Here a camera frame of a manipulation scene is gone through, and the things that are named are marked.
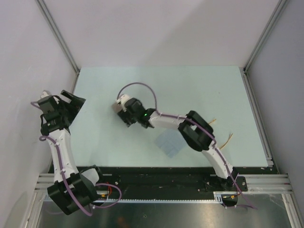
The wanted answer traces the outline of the light blue cleaning cloth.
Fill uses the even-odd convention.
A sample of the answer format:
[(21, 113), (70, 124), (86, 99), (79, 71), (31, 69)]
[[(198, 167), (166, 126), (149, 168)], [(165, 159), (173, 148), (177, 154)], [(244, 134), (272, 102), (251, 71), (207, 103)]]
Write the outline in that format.
[(154, 143), (169, 158), (173, 158), (186, 146), (182, 135), (178, 131), (170, 129), (161, 133)]

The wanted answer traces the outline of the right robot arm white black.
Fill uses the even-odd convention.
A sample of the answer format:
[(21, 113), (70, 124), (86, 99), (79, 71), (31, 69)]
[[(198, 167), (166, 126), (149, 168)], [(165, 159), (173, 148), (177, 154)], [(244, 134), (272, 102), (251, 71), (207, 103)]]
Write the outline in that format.
[(201, 152), (213, 167), (215, 183), (223, 190), (238, 191), (238, 171), (226, 160), (213, 134), (214, 130), (197, 112), (191, 110), (185, 116), (160, 113), (155, 108), (144, 108), (141, 101), (121, 96), (112, 105), (114, 112), (127, 125), (139, 123), (144, 128), (177, 130), (187, 145)]

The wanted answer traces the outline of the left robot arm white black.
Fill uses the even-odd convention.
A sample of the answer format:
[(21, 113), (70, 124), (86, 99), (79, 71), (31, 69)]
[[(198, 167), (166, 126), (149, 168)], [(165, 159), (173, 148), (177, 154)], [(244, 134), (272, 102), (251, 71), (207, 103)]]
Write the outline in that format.
[(85, 207), (97, 200), (97, 190), (105, 184), (96, 165), (79, 171), (72, 154), (69, 127), (85, 101), (66, 90), (60, 95), (44, 90), (35, 102), (42, 111), (39, 139), (48, 142), (54, 166), (53, 185), (47, 188), (47, 193), (66, 215), (81, 210), (91, 216), (91, 209)]

